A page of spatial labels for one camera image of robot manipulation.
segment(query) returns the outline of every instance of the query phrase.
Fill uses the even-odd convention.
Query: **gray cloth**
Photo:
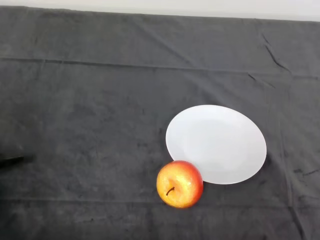
[[[0,8],[1,240],[320,239],[320,24]],[[188,209],[156,189],[180,111],[252,119],[267,158]]]

